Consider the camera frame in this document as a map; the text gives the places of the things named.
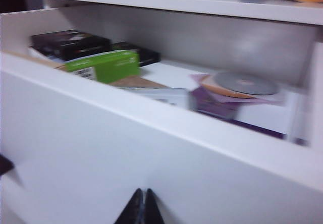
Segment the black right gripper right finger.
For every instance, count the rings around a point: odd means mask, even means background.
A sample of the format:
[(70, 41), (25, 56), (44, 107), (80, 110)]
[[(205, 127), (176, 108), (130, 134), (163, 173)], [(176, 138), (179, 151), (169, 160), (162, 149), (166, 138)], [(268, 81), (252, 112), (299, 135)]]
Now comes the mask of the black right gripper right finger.
[(154, 192), (147, 189), (145, 198), (145, 223), (146, 224), (164, 224), (163, 217), (159, 211)]

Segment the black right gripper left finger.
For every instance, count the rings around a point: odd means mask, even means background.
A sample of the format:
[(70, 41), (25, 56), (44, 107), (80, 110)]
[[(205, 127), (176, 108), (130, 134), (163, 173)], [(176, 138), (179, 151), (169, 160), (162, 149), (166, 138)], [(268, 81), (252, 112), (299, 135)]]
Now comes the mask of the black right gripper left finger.
[(143, 212), (143, 191), (138, 188), (118, 216), (115, 224), (136, 224), (141, 222)]

